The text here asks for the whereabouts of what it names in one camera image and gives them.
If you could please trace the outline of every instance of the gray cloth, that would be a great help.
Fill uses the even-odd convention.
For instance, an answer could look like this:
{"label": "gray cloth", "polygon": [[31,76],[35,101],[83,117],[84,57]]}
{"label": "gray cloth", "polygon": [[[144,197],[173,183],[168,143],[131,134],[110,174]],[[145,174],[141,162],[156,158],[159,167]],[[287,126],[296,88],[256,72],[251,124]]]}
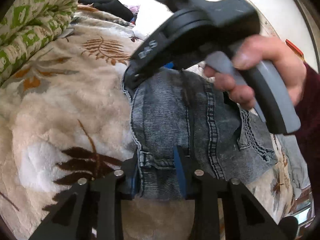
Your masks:
{"label": "gray cloth", "polygon": [[294,135],[277,135],[277,137],[288,158],[289,176],[294,196],[297,199],[301,195],[301,190],[310,185],[307,163],[300,152],[297,139]]}
{"label": "gray cloth", "polygon": [[180,198],[173,147],[189,150],[201,169],[218,179],[250,183],[276,162],[270,133],[261,120],[189,71],[161,68],[131,98],[140,196]]}

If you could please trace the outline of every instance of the green patterned bedding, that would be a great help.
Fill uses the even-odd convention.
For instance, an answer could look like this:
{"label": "green patterned bedding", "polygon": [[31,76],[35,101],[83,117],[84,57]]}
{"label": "green patterned bedding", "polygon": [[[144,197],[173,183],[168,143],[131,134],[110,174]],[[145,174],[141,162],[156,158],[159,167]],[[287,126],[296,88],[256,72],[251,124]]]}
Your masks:
{"label": "green patterned bedding", "polygon": [[69,25],[78,0],[15,0],[0,22],[0,85]]}

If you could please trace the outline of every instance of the gray handle grip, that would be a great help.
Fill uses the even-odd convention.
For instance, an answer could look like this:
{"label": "gray handle grip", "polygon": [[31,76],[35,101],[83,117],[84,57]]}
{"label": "gray handle grip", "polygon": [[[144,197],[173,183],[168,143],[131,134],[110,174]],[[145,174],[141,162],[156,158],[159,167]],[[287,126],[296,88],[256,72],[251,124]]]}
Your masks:
{"label": "gray handle grip", "polygon": [[237,84],[253,88],[257,100],[255,110],[262,121],[266,120],[271,133],[292,133],[300,128],[300,119],[272,62],[261,61],[255,68],[239,73],[229,58],[219,51],[210,54],[206,63],[218,72],[232,75]]}

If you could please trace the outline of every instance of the maroon sleeve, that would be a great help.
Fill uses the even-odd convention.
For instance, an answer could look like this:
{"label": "maroon sleeve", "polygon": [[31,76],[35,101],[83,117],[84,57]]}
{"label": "maroon sleeve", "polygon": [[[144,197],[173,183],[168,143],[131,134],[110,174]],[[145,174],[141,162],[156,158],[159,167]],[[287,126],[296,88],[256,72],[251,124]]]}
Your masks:
{"label": "maroon sleeve", "polygon": [[302,101],[296,106],[301,128],[295,132],[307,162],[316,213],[320,213],[320,75],[306,64],[307,79]]}

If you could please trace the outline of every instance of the fleece blanket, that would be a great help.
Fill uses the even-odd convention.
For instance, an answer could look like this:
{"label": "fleece blanket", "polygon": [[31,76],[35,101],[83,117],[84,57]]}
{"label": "fleece blanket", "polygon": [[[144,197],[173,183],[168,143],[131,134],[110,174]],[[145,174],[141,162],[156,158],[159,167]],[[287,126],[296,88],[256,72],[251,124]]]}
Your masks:
{"label": "fleece blanket", "polygon": [[69,25],[78,0],[15,0],[0,22],[0,85]]}
{"label": "fleece blanket", "polygon": [[[142,42],[132,27],[105,12],[78,11],[58,39],[0,87],[0,210],[18,240],[29,238],[79,178],[101,178],[132,157],[130,105],[121,91],[128,59]],[[293,191],[287,158],[270,136],[279,162],[248,188],[279,222]],[[124,237],[186,240],[193,215],[192,201],[124,201]]]}

